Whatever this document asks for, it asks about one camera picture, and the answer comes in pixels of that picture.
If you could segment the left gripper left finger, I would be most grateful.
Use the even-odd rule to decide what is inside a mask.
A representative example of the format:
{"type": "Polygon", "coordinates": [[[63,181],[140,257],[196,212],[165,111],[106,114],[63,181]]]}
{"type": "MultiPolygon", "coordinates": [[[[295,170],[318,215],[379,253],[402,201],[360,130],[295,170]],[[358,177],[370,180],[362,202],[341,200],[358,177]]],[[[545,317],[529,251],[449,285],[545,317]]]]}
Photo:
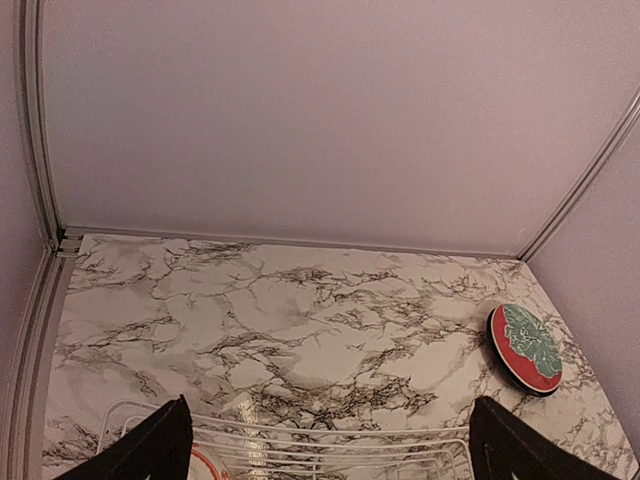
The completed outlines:
{"type": "Polygon", "coordinates": [[[193,427],[184,397],[165,403],[108,449],[60,480],[186,479],[193,427]]]}

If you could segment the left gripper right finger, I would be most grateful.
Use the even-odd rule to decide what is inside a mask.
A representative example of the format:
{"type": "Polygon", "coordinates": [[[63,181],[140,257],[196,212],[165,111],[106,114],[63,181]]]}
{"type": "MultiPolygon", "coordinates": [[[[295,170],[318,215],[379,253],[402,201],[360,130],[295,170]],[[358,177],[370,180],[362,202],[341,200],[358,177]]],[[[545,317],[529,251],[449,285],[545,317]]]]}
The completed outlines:
{"type": "Polygon", "coordinates": [[[559,448],[488,396],[475,399],[469,451],[477,479],[611,479],[559,448]]]}

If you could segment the black red plate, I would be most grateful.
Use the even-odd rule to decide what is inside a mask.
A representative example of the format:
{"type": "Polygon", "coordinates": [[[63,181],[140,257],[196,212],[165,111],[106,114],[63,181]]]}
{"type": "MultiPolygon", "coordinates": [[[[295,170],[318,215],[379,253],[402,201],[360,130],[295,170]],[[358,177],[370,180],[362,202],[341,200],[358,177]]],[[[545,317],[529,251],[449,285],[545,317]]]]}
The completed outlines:
{"type": "Polygon", "coordinates": [[[500,304],[486,321],[492,351],[511,380],[528,394],[548,397],[563,378],[558,344],[550,329],[517,304],[500,304]]]}

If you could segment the white red small bowl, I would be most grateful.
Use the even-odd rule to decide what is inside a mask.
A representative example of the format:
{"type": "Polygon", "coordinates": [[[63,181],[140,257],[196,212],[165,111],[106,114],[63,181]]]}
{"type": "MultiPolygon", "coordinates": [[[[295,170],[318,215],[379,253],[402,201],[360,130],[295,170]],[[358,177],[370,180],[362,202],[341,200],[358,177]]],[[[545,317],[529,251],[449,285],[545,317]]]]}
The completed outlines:
{"type": "Polygon", "coordinates": [[[231,480],[221,458],[208,446],[194,444],[191,449],[188,480],[231,480]]]}

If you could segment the left aluminium frame post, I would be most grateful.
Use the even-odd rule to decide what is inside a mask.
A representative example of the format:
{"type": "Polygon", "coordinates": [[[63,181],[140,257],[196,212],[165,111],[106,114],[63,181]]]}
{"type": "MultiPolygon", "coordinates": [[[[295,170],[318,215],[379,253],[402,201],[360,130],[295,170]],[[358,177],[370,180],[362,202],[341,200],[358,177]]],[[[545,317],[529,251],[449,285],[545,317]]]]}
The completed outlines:
{"type": "Polygon", "coordinates": [[[41,1],[1,4],[1,476],[38,479],[56,324],[70,264],[44,106],[41,1]]]}

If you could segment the aluminium frame post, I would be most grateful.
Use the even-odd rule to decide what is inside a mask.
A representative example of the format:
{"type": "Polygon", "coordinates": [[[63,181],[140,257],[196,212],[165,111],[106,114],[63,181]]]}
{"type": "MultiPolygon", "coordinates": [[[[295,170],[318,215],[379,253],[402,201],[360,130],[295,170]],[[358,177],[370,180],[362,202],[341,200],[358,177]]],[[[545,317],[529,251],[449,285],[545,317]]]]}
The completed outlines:
{"type": "Polygon", "coordinates": [[[567,220],[570,213],[578,205],[605,165],[615,156],[627,140],[639,120],[639,94],[639,88],[636,88],[621,117],[617,120],[587,167],[579,175],[578,179],[555,207],[538,232],[518,253],[517,259],[519,261],[530,261],[544,247],[560,226],[567,220]]]}
{"type": "Polygon", "coordinates": [[[41,1],[1,4],[1,476],[38,479],[56,324],[70,264],[44,106],[41,1]]]}

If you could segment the right aluminium frame post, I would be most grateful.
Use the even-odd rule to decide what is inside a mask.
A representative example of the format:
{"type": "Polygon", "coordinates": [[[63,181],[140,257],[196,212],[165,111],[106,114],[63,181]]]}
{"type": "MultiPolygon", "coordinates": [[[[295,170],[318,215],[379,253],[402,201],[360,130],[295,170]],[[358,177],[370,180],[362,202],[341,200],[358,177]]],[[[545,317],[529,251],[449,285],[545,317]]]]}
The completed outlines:
{"type": "Polygon", "coordinates": [[[578,179],[555,207],[538,232],[518,253],[517,259],[519,261],[530,261],[544,247],[560,226],[567,220],[570,213],[578,205],[605,165],[615,156],[627,140],[639,120],[639,94],[639,88],[636,88],[621,117],[617,120],[587,167],[579,175],[578,179]]]}

